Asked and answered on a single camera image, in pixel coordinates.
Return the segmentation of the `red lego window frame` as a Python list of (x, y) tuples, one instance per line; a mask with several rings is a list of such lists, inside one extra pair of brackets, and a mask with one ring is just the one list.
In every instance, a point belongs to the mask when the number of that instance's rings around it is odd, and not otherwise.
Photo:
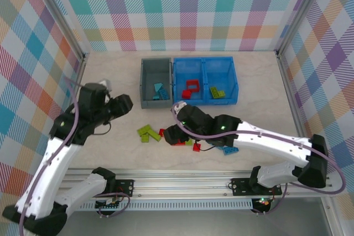
[(200, 83), (198, 79), (186, 80), (186, 89), (191, 93), (200, 92)]

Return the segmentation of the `grey plastic bin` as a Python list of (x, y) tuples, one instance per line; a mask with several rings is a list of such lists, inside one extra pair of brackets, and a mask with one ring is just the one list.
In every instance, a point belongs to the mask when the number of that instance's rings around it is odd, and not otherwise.
[[(154, 84), (161, 82), (167, 90), (169, 100), (153, 100)], [(169, 108), (173, 104), (173, 68), (169, 57), (141, 60), (140, 68), (140, 105), (142, 109)]]

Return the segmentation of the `blue plastic bin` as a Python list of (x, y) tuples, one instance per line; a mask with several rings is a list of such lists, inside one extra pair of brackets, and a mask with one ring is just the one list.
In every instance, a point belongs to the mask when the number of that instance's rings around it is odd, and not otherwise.
[[(186, 89), (186, 80), (198, 79), (200, 92), (192, 93), (190, 99), (182, 99), (181, 94)], [(193, 106), (202, 106), (205, 103), (204, 72), (202, 58), (176, 57), (173, 62), (173, 97), (174, 103), (185, 101)]]
[[(238, 101), (239, 86), (235, 64), (231, 56), (203, 57), (206, 81), (205, 105), (233, 105)], [(224, 96), (214, 98), (212, 89), (224, 92)]]

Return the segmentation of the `green circuit board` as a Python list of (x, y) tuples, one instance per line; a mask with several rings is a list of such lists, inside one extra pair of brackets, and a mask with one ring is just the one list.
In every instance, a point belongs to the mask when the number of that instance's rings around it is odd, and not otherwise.
[(118, 208), (121, 200), (118, 198), (109, 198), (109, 199), (102, 199), (99, 198), (95, 201), (95, 208), (103, 208), (103, 209), (113, 209)]

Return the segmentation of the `aluminium side rail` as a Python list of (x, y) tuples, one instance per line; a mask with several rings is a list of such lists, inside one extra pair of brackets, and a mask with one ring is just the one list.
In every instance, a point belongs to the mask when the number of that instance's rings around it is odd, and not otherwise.
[[(74, 105), (74, 110), (79, 110), (77, 92), (82, 81), (86, 63), (81, 63), (79, 68), (79, 74), (77, 78), (64, 78), (64, 81), (69, 89), (69, 92), (72, 96), (72, 104)], [(59, 138), (49, 138), (47, 149), (45, 152), (45, 158), (43, 159), (43, 165), (46, 166), (45, 174), (50, 177), (51, 180), (58, 180), (64, 177), (67, 169), (69, 168), (70, 163), (76, 154), (80, 151), (83, 145), (70, 144), (66, 143), (69, 141), (73, 135), (77, 123), (79, 120), (79, 114), (75, 114), (74, 125), (72, 126), (69, 134), (64, 140)]]
[[(303, 138), (306, 137), (306, 132), (304, 129), (304, 126), (302, 124), (302, 120), (301, 120), (301, 115), (300, 115), (300, 111), (295, 99), (295, 96), (293, 94), (293, 90), (291, 88), (291, 84), (289, 81), (289, 77), (288, 74), (285, 70), (285, 66), (283, 64), (283, 61), (281, 59), (281, 56), (279, 55), (279, 53), (277, 51), (274, 52), (275, 53), (275, 57), (277, 60), (277, 64), (279, 67), (279, 71), (280, 71), (280, 75), (282, 77), (282, 81), (284, 84), (284, 88), (285, 88), (285, 93), (289, 102), (289, 106), (290, 106), (290, 110), (291, 110), (291, 114), (293, 116), (293, 120), (294, 120), (294, 124), (295, 124), (295, 128), (298, 134), (299, 138)], [(333, 186), (331, 184), (327, 185), (325, 188), (320, 189), (320, 188), (311, 188), (305, 185), (300, 184), (299, 182), (295, 182), (293, 183), (293, 186), (296, 186), (298, 188), (303, 188), (306, 190), (310, 190), (313, 192), (317, 192), (323, 195), (327, 195), (327, 196), (333, 196), (334, 195), (334, 189)]]

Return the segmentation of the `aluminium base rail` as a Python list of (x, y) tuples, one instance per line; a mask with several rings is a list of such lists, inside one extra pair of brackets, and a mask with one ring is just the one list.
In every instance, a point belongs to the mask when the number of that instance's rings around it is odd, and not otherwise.
[[(93, 169), (68, 169), (57, 192), (64, 193), (89, 176)], [(250, 171), (210, 170), (132, 170), (110, 169), (116, 179), (134, 180), (133, 199), (232, 198), (228, 188), (232, 178), (249, 177)], [(286, 197), (327, 197), (315, 191), (288, 185)]]

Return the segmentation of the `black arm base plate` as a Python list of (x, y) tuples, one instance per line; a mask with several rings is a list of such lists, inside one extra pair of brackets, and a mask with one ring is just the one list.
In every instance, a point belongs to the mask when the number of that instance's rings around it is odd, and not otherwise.
[(267, 188), (257, 183), (255, 185), (251, 185), (250, 178), (231, 179), (231, 190), (234, 196), (277, 196), (282, 194), (282, 189), (280, 186)]
[(115, 179), (107, 181), (106, 188), (103, 193), (125, 193), (128, 196), (133, 195), (134, 180), (132, 179)]

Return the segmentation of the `aluminium frame post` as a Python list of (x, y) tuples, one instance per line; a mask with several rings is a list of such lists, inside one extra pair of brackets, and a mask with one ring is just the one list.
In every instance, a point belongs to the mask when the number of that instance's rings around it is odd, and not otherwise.
[(91, 45), (69, 0), (44, 0), (48, 10), (58, 23), (75, 54), (86, 63)]
[(280, 59), (290, 45), (313, 2), (314, 0), (290, 0), (279, 29), (270, 45), (274, 49), (277, 58)]

